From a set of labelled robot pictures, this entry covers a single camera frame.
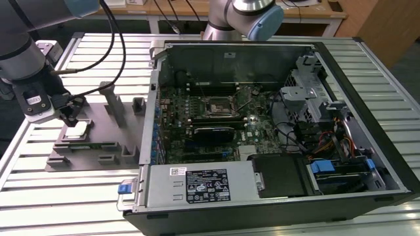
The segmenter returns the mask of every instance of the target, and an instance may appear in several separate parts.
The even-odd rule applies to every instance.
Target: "metal frame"
[[[132,15],[114,15],[117,20],[146,20],[149,23],[150,33],[158,34],[158,21],[165,20],[162,15],[146,15],[144,14],[132,14]],[[166,15],[168,19],[170,21],[174,21],[174,16]],[[177,16],[181,21],[197,21],[196,16]],[[89,15],[84,17],[84,19],[92,19],[92,20],[106,20],[106,16],[104,15]],[[208,16],[200,16],[200,21],[208,21]],[[328,25],[322,37],[333,37],[336,34],[336,31],[340,27],[340,24],[342,22],[342,18],[302,18],[301,20],[298,18],[285,18],[282,20],[284,23],[294,23],[294,24],[325,24]]]
[[[101,57],[101,53],[106,51],[109,46],[110,35],[85,34],[77,45],[74,44],[76,40],[72,39],[73,43],[66,47],[65,55],[70,57],[69,65],[82,66]],[[128,62],[136,68],[125,70],[126,72],[117,83],[116,93],[122,97],[122,100],[129,101],[133,92],[146,96],[146,92],[142,92],[142,86],[149,83],[150,41],[200,40],[200,36],[126,34],[125,40],[129,42]],[[418,105],[373,54],[369,54],[369,51],[360,46],[362,43],[354,42],[352,38],[276,36],[270,40],[298,40],[309,43],[322,41],[325,43],[409,167],[420,176]],[[117,68],[120,66],[118,58],[121,58],[121,51],[116,50],[105,60],[104,66]],[[64,78],[64,85],[72,91],[84,91],[96,85],[102,77],[112,78],[113,73],[116,73],[113,71],[114,69],[93,69],[90,73]],[[326,83],[332,87],[332,92],[337,92],[330,79],[326,79]],[[88,100],[89,102],[102,102],[98,95],[89,96]],[[0,161],[0,179],[5,181],[0,191],[1,235],[20,236],[26,233],[49,236],[142,236],[116,210],[117,185],[124,179],[137,177],[138,170],[44,172],[45,153],[50,151],[48,144],[56,139],[60,127],[61,123],[52,121],[36,126],[33,130],[30,129],[32,132],[26,130],[25,132],[32,134],[29,140],[37,142],[30,145],[26,144],[22,137],[18,138],[16,135],[6,153],[12,154],[21,151],[24,155],[14,159],[12,159],[12,155],[5,155]],[[305,232],[310,236],[417,236],[420,229],[418,211],[420,204],[417,201],[412,201],[398,206],[382,207],[349,221],[236,230],[205,235],[270,236],[278,234],[301,235],[301,232]]]

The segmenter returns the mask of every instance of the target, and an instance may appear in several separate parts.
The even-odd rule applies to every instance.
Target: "aluminum table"
[[[146,98],[152,40],[198,40],[198,35],[126,34],[126,69],[114,89],[122,101]],[[420,106],[390,75],[362,42],[352,38],[273,37],[273,41],[322,41],[346,74],[361,98],[378,120],[416,175],[420,175]],[[81,68],[100,59],[110,35],[74,34],[56,69]],[[121,44],[94,69],[64,75],[72,93],[110,81],[121,66]],[[94,93],[88,102],[105,102]],[[62,123],[42,125],[24,121],[0,161],[0,235],[141,236],[116,210],[117,185],[136,177],[137,170],[54,172],[44,171]],[[420,234],[420,202],[380,208],[353,220],[313,223],[202,235],[272,236],[358,236]]]

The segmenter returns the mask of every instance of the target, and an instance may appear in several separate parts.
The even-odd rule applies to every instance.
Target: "metal bracket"
[[[137,178],[132,178],[132,179],[125,179],[122,180],[120,185],[130,185],[130,193],[126,194],[118,194],[118,198],[117,198],[117,211],[125,211],[125,210],[130,210],[132,207],[134,206],[134,202],[132,203],[125,203],[124,202],[124,195],[136,195],[137,192]]]
[[[154,40],[150,42],[150,47],[149,47],[149,55],[150,59],[156,60],[157,55],[165,50],[165,41],[164,40]]]
[[[56,63],[62,55],[62,48],[58,42],[54,40],[38,40],[36,44],[48,61]]]

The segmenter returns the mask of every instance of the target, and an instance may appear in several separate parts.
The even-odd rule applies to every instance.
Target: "wooden desk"
[[[338,0],[349,13],[336,36],[360,37],[390,68],[420,35],[420,0]]]
[[[166,0],[156,0],[158,6],[169,18],[174,20],[173,11]],[[209,13],[209,1],[208,0],[189,0],[201,21],[208,20]],[[178,19],[182,21],[196,21],[197,18],[190,10],[185,0],[174,0],[170,2],[178,15]],[[157,22],[164,20],[164,17],[158,11],[158,8],[153,0],[148,0],[145,5],[130,5],[125,8],[114,8],[112,12],[117,19],[121,20],[148,20],[150,33],[160,33]],[[346,13],[332,11],[328,1],[322,0],[318,5],[300,8],[301,20],[298,16],[298,9],[290,8],[284,11],[284,23],[302,23],[302,24],[324,24],[326,25],[322,36],[332,37],[336,34],[336,30],[341,24],[342,19],[346,18]],[[104,12],[98,11],[94,15],[89,16],[90,19],[105,19]]]

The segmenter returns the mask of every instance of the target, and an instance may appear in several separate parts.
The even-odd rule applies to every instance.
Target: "warning label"
[[[209,203],[230,200],[228,173],[225,169],[186,171],[186,202]]]

